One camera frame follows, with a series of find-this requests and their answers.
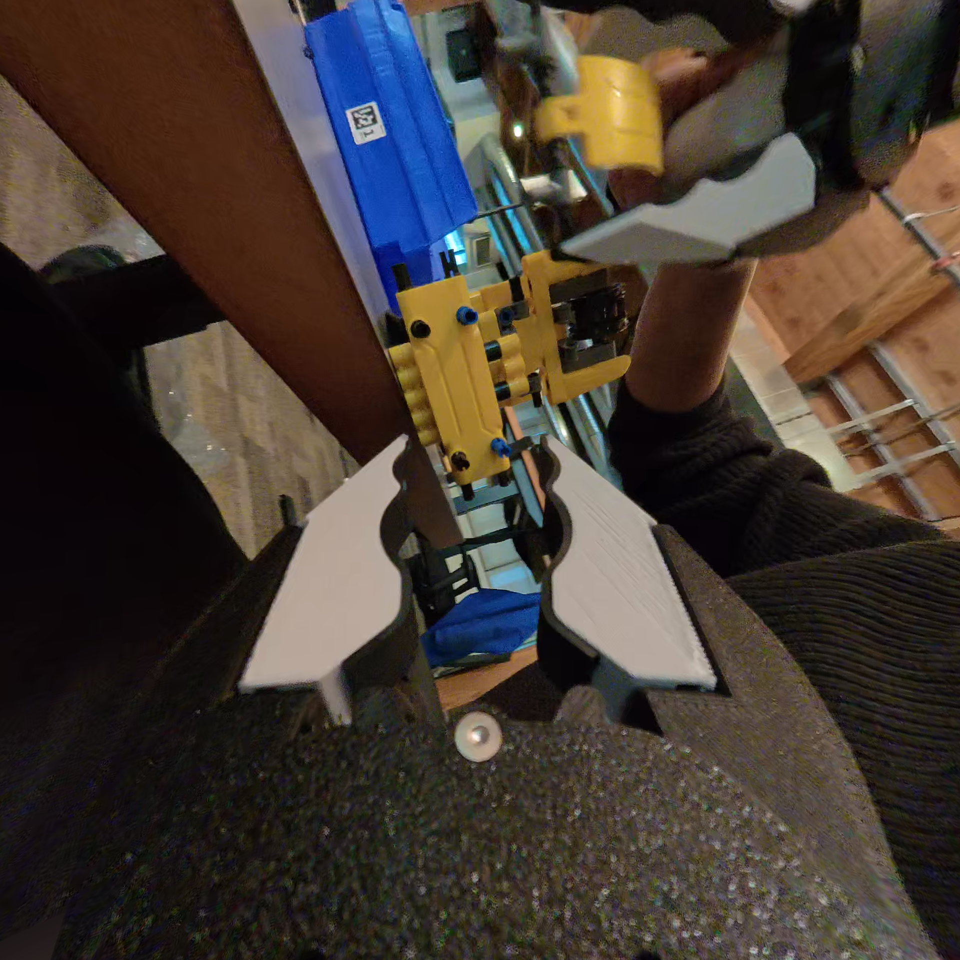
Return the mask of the yellow ribbed toy bucket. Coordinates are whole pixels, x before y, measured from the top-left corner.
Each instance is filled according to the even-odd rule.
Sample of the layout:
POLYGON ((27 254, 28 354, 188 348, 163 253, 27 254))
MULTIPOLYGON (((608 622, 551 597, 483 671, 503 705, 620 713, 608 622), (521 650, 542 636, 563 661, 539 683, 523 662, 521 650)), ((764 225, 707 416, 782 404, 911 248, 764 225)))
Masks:
POLYGON ((665 170, 661 98, 640 63, 596 54, 577 58, 574 92, 545 98, 534 112, 534 135, 547 145, 580 142, 583 162, 601 171, 665 170))

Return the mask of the person's right hand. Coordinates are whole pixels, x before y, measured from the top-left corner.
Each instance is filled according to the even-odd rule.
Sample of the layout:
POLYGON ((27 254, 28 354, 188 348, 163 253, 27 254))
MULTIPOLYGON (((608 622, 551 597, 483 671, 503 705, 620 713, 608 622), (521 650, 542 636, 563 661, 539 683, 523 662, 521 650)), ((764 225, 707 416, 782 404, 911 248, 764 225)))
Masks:
MULTIPOLYGON (((650 69, 658 94, 662 131, 719 90, 729 75, 726 54, 677 49, 642 61, 650 69)), ((630 210, 657 198, 660 179, 641 169, 622 168, 608 174, 607 194, 620 210, 630 210)))

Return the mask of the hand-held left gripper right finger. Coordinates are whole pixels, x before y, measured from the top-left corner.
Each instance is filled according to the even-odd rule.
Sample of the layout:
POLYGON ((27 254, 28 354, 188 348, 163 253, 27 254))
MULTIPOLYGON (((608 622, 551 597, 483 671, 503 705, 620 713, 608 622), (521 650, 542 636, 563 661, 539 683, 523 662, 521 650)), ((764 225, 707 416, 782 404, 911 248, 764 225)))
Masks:
POLYGON ((606 715, 625 722, 649 692, 720 693, 666 527, 555 438, 536 453, 544 519, 558 523, 541 611, 586 659, 606 715))

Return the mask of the person's right forearm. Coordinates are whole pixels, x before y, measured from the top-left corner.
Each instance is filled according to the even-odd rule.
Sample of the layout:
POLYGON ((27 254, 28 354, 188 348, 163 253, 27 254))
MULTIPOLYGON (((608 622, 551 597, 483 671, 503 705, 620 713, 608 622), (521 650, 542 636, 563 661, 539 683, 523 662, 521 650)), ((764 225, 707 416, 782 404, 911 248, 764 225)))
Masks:
POLYGON ((661 268, 608 426, 624 492, 727 579, 870 553, 908 580, 958 587, 958 541, 838 492, 808 454, 737 415, 726 366, 754 267, 661 268))

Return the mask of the blue plastic storage bin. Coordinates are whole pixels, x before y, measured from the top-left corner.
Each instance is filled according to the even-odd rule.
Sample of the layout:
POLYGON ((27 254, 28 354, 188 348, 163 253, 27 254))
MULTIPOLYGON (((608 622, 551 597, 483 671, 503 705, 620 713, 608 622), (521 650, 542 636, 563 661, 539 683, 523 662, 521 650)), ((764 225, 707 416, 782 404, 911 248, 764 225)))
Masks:
POLYGON ((478 214, 452 127, 402 2, 357 1, 304 29, 318 85, 388 297, 444 278, 450 234, 478 214))

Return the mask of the yellow toy vehicle assembly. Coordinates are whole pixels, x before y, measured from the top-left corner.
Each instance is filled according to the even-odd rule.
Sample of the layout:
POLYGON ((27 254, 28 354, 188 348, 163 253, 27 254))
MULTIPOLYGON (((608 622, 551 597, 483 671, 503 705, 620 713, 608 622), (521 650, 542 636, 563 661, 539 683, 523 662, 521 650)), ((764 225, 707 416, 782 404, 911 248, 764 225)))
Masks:
POLYGON ((509 483, 520 442, 506 409, 557 406, 622 378, 628 285, 617 269, 541 250, 520 273, 472 291, 467 279, 397 294, 405 341, 389 350, 419 442, 435 448, 465 500, 509 483))

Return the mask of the black chair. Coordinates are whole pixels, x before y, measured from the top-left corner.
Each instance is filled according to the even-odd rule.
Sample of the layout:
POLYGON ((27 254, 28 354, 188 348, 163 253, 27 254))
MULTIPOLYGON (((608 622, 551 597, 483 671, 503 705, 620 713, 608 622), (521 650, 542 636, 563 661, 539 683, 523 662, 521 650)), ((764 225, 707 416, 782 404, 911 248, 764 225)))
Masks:
POLYGON ((2 690, 153 658, 245 565, 126 373, 221 319, 170 257, 50 282, 2 246, 2 690))

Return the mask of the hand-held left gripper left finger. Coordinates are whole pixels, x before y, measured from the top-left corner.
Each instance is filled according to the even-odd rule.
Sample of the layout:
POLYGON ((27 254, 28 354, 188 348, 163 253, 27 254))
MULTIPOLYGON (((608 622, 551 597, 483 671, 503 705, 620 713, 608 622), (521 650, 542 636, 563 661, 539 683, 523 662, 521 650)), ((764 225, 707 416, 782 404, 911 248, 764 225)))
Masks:
POLYGON ((419 656, 400 435, 311 510, 238 678, 238 690, 315 690, 332 724, 356 695, 403 681, 419 656))

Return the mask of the person's black sweater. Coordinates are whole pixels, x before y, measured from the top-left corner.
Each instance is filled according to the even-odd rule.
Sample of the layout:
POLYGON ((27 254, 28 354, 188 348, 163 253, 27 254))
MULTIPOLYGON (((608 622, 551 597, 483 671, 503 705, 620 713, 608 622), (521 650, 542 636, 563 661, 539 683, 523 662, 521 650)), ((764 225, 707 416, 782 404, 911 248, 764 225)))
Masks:
POLYGON ((931 940, 958 958, 958 541, 858 520, 745 540, 716 568, 829 708, 931 940))

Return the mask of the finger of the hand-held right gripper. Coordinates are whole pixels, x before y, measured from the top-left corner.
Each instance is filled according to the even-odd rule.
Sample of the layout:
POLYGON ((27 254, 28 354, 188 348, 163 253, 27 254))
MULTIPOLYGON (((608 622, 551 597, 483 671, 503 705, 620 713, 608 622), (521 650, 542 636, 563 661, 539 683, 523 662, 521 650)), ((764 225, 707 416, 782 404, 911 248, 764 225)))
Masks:
POLYGON ((699 181, 682 198, 648 202, 564 241, 568 258, 658 268, 722 262, 814 208, 817 170, 793 133, 775 138, 746 172, 699 181))

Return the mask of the blue cloth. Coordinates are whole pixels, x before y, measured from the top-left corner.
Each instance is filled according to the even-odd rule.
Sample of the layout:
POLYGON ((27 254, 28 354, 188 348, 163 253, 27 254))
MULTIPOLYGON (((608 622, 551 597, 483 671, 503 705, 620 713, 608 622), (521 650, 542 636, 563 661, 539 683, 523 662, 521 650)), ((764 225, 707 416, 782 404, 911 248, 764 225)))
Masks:
POLYGON ((541 594, 480 588, 423 634, 429 666, 452 666, 472 655, 509 655, 536 639, 541 594))

